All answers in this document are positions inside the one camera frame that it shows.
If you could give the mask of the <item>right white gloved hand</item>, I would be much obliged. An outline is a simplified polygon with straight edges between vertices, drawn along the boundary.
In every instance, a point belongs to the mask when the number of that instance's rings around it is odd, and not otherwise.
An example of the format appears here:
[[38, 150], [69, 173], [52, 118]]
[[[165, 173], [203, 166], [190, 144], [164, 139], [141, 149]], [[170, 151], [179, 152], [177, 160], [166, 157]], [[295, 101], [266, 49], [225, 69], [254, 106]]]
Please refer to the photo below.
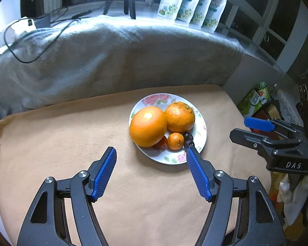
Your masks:
[[284, 203], [284, 228], [286, 228], [295, 222], [308, 198], [308, 175], [305, 175], [295, 189], [291, 190], [290, 175], [279, 173], [274, 186], [278, 190], [277, 202]]

